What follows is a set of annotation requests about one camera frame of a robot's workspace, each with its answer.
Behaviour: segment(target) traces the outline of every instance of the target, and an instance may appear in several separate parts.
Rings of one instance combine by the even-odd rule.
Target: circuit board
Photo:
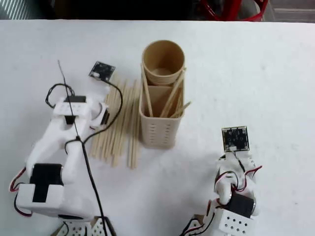
[[[222,128],[222,138],[224,152],[250,150],[246,126]]]

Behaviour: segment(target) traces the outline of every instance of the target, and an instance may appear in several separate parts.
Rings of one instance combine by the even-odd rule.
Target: cable
[[[245,167],[244,167],[243,163],[242,163],[241,160],[236,156],[235,151],[234,151],[233,153],[234,153],[235,158],[238,160],[238,163],[240,164],[240,166],[241,166],[243,172],[245,173],[246,170],[245,170]]]
[[[67,86],[66,86],[66,82],[65,82],[65,76],[64,76],[63,71],[62,71],[62,69],[61,69],[60,61],[59,61],[59,60],[58,60],[58,65],[59,65],[59,69],[60,69],[60,71],[61,71],[61,74],[62,74],[62,76],[63,76],[63,82],[64,82],[65,90],[66,90],[66,93],[67,93],[67,99],[68,99],[68,102],[69,102],[69,106],[70,106],[70,110],[71,110],[71,115],[74,116],[74,115],[73,115],[72,106],[71,106],[71,102],[70,102],[70,99],[69,99],[69,94],[68,94],[68,91],[67,91]],[[105,131],[105,130],[115,121],[115,119],[117,118],[117,116],[119,115],[119,113],[120,113],[120,111],[121,111],[121,107],[122,107],[122,103],[123,103],[123,95],[122,95],[121,91],[119,90],[119,88],[118,88],[118,87],[116,87],[116,88],[118,89],[118,91],[120,92],[120,95],[121,95],[121,106],[120,106],[120,109],[119,109],[118,112],[116,113],[116,115],[115,115],[115,117],[113,118],[112,122],[111,122],[104,130],[100,130],[100,132]],[[96,135],[96,133],[90,135],[90,136],[83,142],[83,141],[81,140],[80,136],[79,136],[79,133],[78,133],[78,130],[77,130],[77,127],[76,127],[75,120],[74,120],[73,123],[74,123],[74,126],[75,126],[75,130],[76,130],[76,133],[77,133],[77,137],[76,137],[75,140],[70,140],[70,141],[66,142],[64,148],[66,148],[66,144],[68,144],[69,142],[74,142],[74,141],[78,141],[78,142],[80,142],[81,145],[82,145],[83,155],[84,155],[85,163],[86,163],[86,166],[87,166],[88,174],[89,174],[89,177],[90,177],[90,181],[91,181],[93,190],[94,190],[95,195],[96,195],[96,199],[97,199],[99,211],[100,211],[101,218],[102,218],[104,233],[105,233],[105,236],[107,236],[106,225],[105,225],[105,217],[104,217],[102,205],[101,205],[101,202],[100,202],[100,199],[99,199],[99,195],[98,195],[98,191],[97,191],[97,188],[96,188],[96,185],[95,185],[95,182],[94,182],[92,173],[91,173],[91,168],[90,168],[90,164],[89,164],[89,160],[88,160],[88,155],[87,155],[87,152],[86,152],[86,149],[85,149],[85,142],[86,142],[90,137]]]
[[[106,226],[105,226],[105,220],[104,220],[105,217],[104,217],[104,213],[103,213],[103,208],[102,208],[102,204],[101,204],[100,199],[99,199],[99,195],[98,195],[98,192],[97,192],[97,188],[96,188],[96,185],[95,185],[95,182],[94,182],[92,173],[91,173],[91,169],[90,169],[90,164],[89,164],[89,160],[88,160],[87,151],[86,151],[86,149],[85,149],[85,146],[84,146],[84,143],[82,142],[82,140],[80,140],[80,142],[81,142],[81,144],[82,144],[82,149],[83,149],[85,164],[87,165],[87,169],[88,169],[90,181],[91,181],[93,190],[94,190],[95,195],[96,195],[96,199],[97,199],[97,203],[98,203],[98,207],[99,207],[99,211],[100,211],[100,216],[101,216],[101,218],[102,218],[104,233],[105,233],[105,236],[107,236],[107,231],[106,231]]]
[[[69,229],[68,224],[65,221],[63,222],[63,224],[67,227],[67,233],[65,233],[65,235],[64,235],[64,236],[67,236],[70,229]]]
[[[198,220],[197,218],[192,218],[189,220],[188,224],[185,226],[185,228],[183,229],[182,233],[180,234],[180,236],[183,236],[185,234],[185,231],[188,229],[189,225],[191,224],[191,222],[193,220]]]
[[[238,180],[238,177],[234,171],[226,171],[226,172],[223,172],[221,175],[219,175],[217,177],[217,179],[215,180],[215,187],[216,187],[217,182],[219,182],[224,177],[224,175],[226,175],[226,174],[234,174],[235,175],[236,180],[237,180],[237,184],[236,184],[236,186],[234,185],[234,188],[237,189],[238,185],[239,185],[239,180]]]
[[[245,180],[244,180],[244,187],[243,188],[241,188],[241,189],[236,189],[236,191],[237,192],[243,192],[245,189],[246,189],[246,187],[247,187],[247,180],[246,180],[246,176],[248,175],[248,173],[250,173],[250,172],[254,172],[254,173],[256,173],[259,169],[261,169],[262,168],[262,166],[259,166],[259,167],[257,167],[257,168],[255,168],[255,169],[252,169],[252,170],[249,170],[249,171],[246,171],[245,173],[244,173],[244,176],[245,176]]]
[[[188,236],[200,235],[200,234],[203,234],[204,232],[206,232],[206,230],[207,230],[207,229],[209,228],[209,226],[211,225],[211,223],[212,223],[214,217],[215,217],[215,213],[213,212],[212,218],[211,218],[209,224],[207,225],[207,227],[206,227],[203,231],[201,231],[201,232],[199,232],[199,233],[194,233],[194,234],[192,234],[192,235],[189,234]]]
[[[53,85],[53,86],[48,90],[48,93],[47,93],[46,99],[45,99],[46,104],[47,104],[48,106],[50,106],[51,108],[55,108],[56,105],[51,105],[51,103],[49,102],[49,96],[51,95],[51,93],[53,92],[53,90],[55,89],[55,87],[57,87],[57,86],[65,86],[66,89],[68,88],[68,89],[70,90],[71,95],[72,95],[72,96],[75,96],[74,90],[73,90],[69,85],[65,85],[65,84],[61,84],[61,83],[55,84],[55,85]]]
[[[109,82],[109,81],[104,80],[104,82],[107,83],[107,84],[109,84],[109,85],[111,85],[111,86],[113,86],[115,89],[117,89],[117,91],[119,92],[119,95],[120,95],[120,106],[119,106],[119,109],[118,109],[117,113],[115,114],[114,118],[112,119],[112,121],[111,121],[104,129],[99,130],[99,131],[97,131],[97,132],[95,132],[95,133],[89,135],[89,136],[84,140],[84,142],[83,142],[84,144],[85,144],[91,137],[93,137],[93,136],[95,136],[95,135],[97,135],[97,134],[99,134],[99,133],[102,133],[102,132],[106,131],[106,130],[115,122],[115,120],[117,119],[117,117],[118,117],[118,115],[120,114],[120,112],[121,112],[121,110],[122,110],[122,107],[123,107],[123,102],[124,102],[124,100],[123,100],[123,94],[122,94],[121,90],[120,90],[116,85],[112,84],[112,83]]]
[[[31,217],[33,215],[32,211],[30,213],[25,213],[25,212],[22,212],[21,210],[18,209],[18,207],[16,206],[16,199],[17,199],[17,197],[18,197],[18,194],[16,194],[15,198],[14,198],[14,203],[13,203],[14,209],[22,216]]]
[[[15,181],[18,180],[25,171],[26,171],[26,167],[24,167],[22,170],[20,170],[19,173],[13,178],[13,180],[11,180],[11,182],[9,184],[9,192],[16,192],[19,190],[19,188],[17,188],[17,187],[21,184],[21,182],[16,184],[15,186],[14,186],[14,184],[15,184]]]
[[[67,84],[65,82],[65,77],[64,77],[64,74],[63,74],[63,70],[61,69],[61,66],[60,66],[60,61],[58,60],[58,66],[59,66],[59,69],[60,69],[60,72],[63,76],[63,82],[64,82],[64,86],[65,86],[65,92],[67,93],[67,99],[68,99],[68,102],[69,102],[69,106],[70,106],[70,110],[71,110],[71,115],[73,115],[73,110],[72,110],[72,106],[71,106],[71,102],[70,102],[70,97],[69,97],[69,93],[68,93],[68,90],[67,90]],[[78,133],[78,129],[77,129],[77,125],[75,123],[75,121],[73,121],[74,123],[74,127],[75,127],[75,132],[77,133],[77,137],[79,137],[79,133]]]

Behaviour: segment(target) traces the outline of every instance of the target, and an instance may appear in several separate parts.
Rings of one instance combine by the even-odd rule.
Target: wooden chopstick
[[[168,97],[168,99],[167,99],[167,101],[165,103],[165,106],[164,106],[164,108],[163,108],[163,110],[161,112],[161,115],[159,117],[165,118],[168,115],[170,107],[171,107],[171,104],[172,104],[172,101],[173,101],[173,98],[174,98],[174,95],[175,95],[175,93],[177,91],[177,88],[179,87],[179,85],[181,84],[181,82],[184,79],[185,70],[186,70],[185,68],[182,70],[179,78],[175,82],[175,85],[174,85],[174,87],[173,87],[173,89],[171,91],[171,94],[169,95],[169,97]]]
[[[151,105],[151,100],[150,100],[150,94],[149,94],[149,87],[148,87],[148,81],[146,74],[144,72],[143,65],[141,64],[141,74],[142,74],[142,81],[143,81],[143,87],[144,87],[144,93],[147,98],[147,104],[148,104],[148,109],[149,109],[149,115],[150,117],[153,117],[153,111],[152,111],[152,105]]]
[[[179,110],[176,111],[173,115],[171,115],[170,118],[175,118],[175,116],[177,116],[177,115],[179,115],[180,113],[182,113],[190,104],[191,104],[191,102],[186,103],[181,109],[179,109]]]

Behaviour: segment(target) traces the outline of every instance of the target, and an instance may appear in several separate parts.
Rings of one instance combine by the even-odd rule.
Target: pile of chopsticks
[[[137,167],[139,150],[140,116],[138,108],[140,84],[134,81],[133,86],[130,87],[127,85],[127,81],[123,82],[118,79],[114,79],[113,83],[122,91],[123,107],[112,126],[107,131],[94,137],[90,156],[104,160],[106,163],[111,162],[112,167],[118,166],[126,148],[127,136],[130,134],[127,165],[134,169]],[[119,109],[119,92],[111,88],[105,103],[109,106],[110,117],[107,122],[109,124]]]

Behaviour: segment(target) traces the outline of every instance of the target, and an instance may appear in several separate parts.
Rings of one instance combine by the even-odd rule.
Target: red object
[[[240,21],[261,21],[262,15],[265,12],[268,0],[254,0],[259,6],[260,12],[249,18],[241,19]],[[205,10],[206,15],[210,21],[237,21],[237,14],[241,7],[242,0],[225,0],[223,6],[223,12],[219,16],[217,15],[207,0],[200,0],[200,4]]]

